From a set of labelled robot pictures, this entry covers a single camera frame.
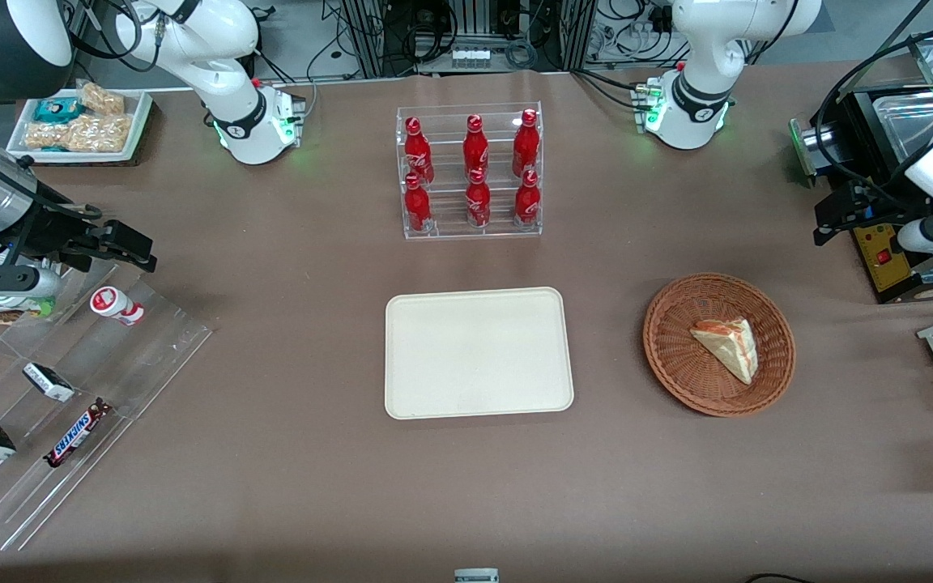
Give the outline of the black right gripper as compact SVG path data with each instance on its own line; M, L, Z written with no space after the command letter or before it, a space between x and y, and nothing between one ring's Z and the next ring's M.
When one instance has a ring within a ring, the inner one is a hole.
M155 273L158 258L151 253L152 239L119 220L99 225L38 206L29 213L29 257L48 258L87 272L93 258L125 262Z

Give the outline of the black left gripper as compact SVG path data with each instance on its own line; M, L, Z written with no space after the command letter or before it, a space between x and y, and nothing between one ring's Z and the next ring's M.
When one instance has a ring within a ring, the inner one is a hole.
M918 189L897 188L896 197L878 195L856 182L845 182L815 204L816 221L827 221L813 232L815 246L824 246L834 236L856 228L889 224L904 226L933 211L933 200Z

